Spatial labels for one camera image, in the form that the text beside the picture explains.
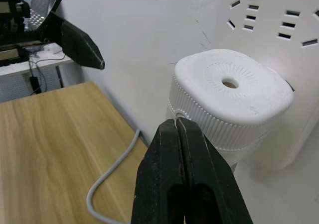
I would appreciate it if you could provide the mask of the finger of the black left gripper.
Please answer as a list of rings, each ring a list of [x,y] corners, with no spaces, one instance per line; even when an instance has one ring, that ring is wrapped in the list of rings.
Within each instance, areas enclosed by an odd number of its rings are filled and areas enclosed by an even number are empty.
[[[62,23],[61,42],[63,53],[80,66],[105,69],[105,61],[98,46],[87,33],[68,21]]]

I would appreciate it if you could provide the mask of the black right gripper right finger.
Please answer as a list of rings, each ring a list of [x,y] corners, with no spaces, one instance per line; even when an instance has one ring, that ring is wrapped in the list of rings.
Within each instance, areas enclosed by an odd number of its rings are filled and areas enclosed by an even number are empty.
[[[250,224],[233,172],[193,121],[176,120],[186,180],[187,224]]]

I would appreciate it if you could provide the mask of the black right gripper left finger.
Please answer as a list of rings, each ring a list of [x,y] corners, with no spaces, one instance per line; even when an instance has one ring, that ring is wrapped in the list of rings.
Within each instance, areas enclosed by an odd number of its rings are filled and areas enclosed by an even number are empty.
[[[184,222],[184,169],[174,121],[160,124],[137,172],[131,222]]]

